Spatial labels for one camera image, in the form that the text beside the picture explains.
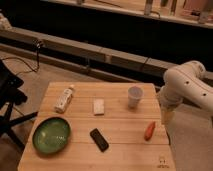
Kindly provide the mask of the cream rubber pusher tip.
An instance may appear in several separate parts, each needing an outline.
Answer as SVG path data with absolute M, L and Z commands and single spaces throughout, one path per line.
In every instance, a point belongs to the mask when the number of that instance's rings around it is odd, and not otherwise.
M 174 111 L 169 109 L 162 110 L 162 124 L 168 125 L 174 116 Z

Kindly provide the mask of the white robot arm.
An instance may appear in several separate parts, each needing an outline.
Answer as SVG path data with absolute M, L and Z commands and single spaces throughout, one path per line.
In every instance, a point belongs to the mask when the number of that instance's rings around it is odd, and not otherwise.
M 167 125 L 172 120 L 173 110 L 184 98 L 213 113 L 213 87 L 202 81 L 205 72 L 199 61 L 189 61 L 165 71 L 164 85 L 157 94 L 162 124 Z

